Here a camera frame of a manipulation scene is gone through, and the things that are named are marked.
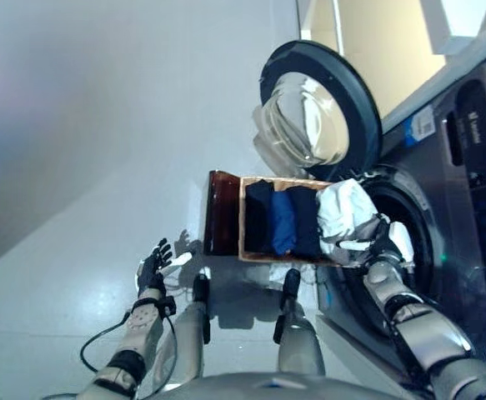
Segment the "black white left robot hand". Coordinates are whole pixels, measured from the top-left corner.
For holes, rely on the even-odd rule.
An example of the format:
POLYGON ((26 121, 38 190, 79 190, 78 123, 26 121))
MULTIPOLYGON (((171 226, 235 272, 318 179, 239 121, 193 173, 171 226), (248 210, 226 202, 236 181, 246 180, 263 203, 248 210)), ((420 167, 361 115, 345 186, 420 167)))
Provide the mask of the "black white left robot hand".
POLYGON ((167 289, 164 279, 182 268, 193 258, 193 251, 186 251, 173 258, 172 247, 166 238, 163 238, 153 247, 152 252, 138 265, 135 277, 135 286, 138 297, 147 289, 155 289, 164 298, 167 289))

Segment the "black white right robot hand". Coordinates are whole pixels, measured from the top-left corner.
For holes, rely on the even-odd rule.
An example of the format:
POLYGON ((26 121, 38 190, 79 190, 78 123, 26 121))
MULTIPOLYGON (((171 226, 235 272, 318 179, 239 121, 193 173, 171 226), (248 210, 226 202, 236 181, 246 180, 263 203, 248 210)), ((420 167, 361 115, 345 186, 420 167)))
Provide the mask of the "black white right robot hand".
POLYGON ((391 221, 385 214, 374 214, 357 226, 353 233, 341 237, 333 255, 345 266, 363 266, 369 260, 383 255, 395 257, 399 263, 414 264, 413 243, 402 222, 391 221))

